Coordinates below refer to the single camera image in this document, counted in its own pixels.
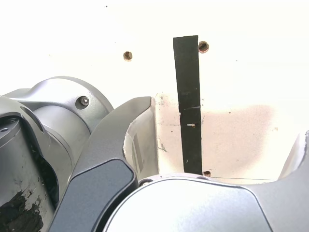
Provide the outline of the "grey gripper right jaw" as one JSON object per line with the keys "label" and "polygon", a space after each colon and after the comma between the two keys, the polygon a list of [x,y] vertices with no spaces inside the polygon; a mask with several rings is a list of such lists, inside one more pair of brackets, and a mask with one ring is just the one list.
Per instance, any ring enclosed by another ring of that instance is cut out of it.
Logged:
{"label": "grey gripper right jaw", "polygon": [[309,136],[300,135],[277,181],[232,185],[205,178],[162,178],[126,197],[106,232],[306,232]]}

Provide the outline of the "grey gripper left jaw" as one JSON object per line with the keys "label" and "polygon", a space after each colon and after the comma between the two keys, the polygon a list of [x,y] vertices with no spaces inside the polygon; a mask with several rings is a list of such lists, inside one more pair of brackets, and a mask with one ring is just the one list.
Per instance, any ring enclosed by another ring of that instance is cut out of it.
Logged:
{"label": "grey gripper left jaw", "polygon": [[155,100],[131,99],[91,133],[49,231],[102,231],[139,181],[158,173]]}

